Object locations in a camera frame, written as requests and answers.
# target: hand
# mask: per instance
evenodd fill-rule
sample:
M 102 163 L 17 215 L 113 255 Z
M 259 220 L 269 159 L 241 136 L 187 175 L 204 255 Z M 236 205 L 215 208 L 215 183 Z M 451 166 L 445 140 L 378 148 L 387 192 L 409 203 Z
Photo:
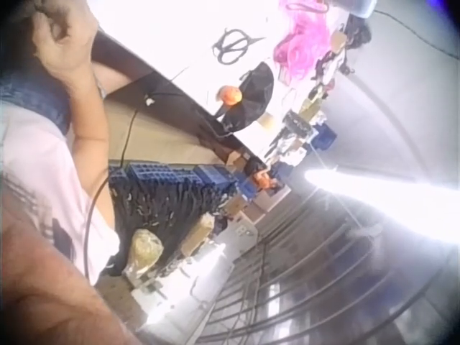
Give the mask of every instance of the hand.
M 35 55 L 68 88 L 93 79 L 91 50 L 98 22 L 86 0 L 35 0 Z

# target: white table surface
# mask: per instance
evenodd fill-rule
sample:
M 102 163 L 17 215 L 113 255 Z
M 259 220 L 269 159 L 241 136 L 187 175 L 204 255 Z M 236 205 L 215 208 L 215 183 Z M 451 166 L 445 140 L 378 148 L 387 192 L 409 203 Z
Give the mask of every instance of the white table surface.
M 267 131 L 255 121 L 235 136 L 254 154 L 263 156 L 282 128 L 289 109 L 300 106 L 315 82 L 292 87 L 278 82 L 280 69 L 272 56 L 275 46 L 288 33 L 289 21 L 278 9 L 278 0 L 88 0 L 103 31 L 189 95 L 214 115 L 222 103 L 217 99 L 225 85 L 239 86 L 240 78 L 266 62 L 275 76 L 267 112 L 279 121 Z M 327 15 L 330 32 L 346 23 L 348 14 L 332 7 Z M 242 29 L 250 37 L 266 37 L 249 47 L 234 65 L 218 62 L 212 46 L 225 29 Z

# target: scissors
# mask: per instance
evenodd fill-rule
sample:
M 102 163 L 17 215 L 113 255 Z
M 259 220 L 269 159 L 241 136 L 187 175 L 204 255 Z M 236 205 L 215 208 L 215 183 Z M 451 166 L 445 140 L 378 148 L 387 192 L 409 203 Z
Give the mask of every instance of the scissors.
M 312 13 L 318 13 L 318 14 L 325 14 L 329 11 L 329 3 L 324 2 L 324 3 L 313 3 L 311 5 L 305 5 L 301 4 L 300 2 L 293 2 L 290 4 L 286 5 L 286 9 L 289 11 L 304 11 L 304 12 L 312 12 Z
M 214 55 L 222 65 L 233 65 L 246 55 L 249 46 L 264 40 L 265 37 L 251 38 L 246 32 L 240 29 L 225 31 L 222 37 L 213 46 Z M 233 59 L 224 59 L 225 54 L 230 54 Z

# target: white t-shirt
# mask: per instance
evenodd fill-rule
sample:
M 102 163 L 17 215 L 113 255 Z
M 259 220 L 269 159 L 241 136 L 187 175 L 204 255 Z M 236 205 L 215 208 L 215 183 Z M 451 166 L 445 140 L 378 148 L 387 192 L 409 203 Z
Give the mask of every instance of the white t-shirt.
M 39 231 L 84 273 L 83 243 L 91 199 L 81 187 L 66 138 L 49 119 L 33 111 L 4 102 L 0 107 L 3 174 L 18 190 Z M 118 251 L 116 232 L 95 209 L 88 242 L 92 285 Z

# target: orange ball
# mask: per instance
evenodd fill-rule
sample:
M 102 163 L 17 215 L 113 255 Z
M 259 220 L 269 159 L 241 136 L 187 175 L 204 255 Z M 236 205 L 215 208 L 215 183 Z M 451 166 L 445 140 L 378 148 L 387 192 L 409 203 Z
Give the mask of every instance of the orange ball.
M 243 93 L 235 86 L 224 86 L 218 95 L 226 106 L 234 106 L 243 99 Z

